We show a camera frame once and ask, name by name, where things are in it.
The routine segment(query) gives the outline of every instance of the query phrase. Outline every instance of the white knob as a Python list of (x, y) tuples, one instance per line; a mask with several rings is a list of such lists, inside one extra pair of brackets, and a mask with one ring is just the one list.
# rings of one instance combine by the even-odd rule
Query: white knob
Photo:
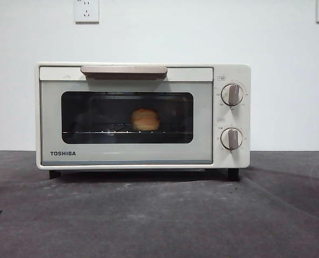
[(243, 137), (239, 130), (235, 128), (228, 128), (222, 132), (220, 141), (225, 149), (233, 151), (241, 146)]
[(230, 83), (222, 89), (221, 97), (228, 106), (236, 106), (243, 99), (243, 90), (238, 84)]

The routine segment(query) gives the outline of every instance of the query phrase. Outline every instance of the bread roll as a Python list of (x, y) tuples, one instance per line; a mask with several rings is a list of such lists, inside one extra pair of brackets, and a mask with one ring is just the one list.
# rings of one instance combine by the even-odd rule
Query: bread roll
[(160, 126), (160, 115), (152, 109), (137, 109), (132, 112), (131, 121), (137, 131), (153, 131)]

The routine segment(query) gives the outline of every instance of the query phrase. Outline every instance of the toaster oven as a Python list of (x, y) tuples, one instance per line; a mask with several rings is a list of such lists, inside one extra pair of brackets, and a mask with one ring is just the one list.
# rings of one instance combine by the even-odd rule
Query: toaster oven
[(61, 170), (218, 169), (250, 161), (243, 64), (37, 66), (37, 166)]

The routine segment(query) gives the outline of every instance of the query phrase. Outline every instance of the glass window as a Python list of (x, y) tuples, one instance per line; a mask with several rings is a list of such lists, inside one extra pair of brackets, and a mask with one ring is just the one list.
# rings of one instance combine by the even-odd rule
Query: glass window
[(186, 144), (193, 139), (188, 92), (90, 92), (62, 95), (67, 144)]

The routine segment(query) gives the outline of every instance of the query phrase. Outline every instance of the oven foot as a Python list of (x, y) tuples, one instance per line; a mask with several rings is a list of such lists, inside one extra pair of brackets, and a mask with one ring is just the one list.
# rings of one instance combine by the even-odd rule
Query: oven foot
[(239, 181), (240, 176), (238, 174), (239, 168), (228, 168), (228, 178), (229, 181)]
[(49, 174), (50, 180), (61, 176), (61, 172), (57, 170), (49, 170), (48, 174)]

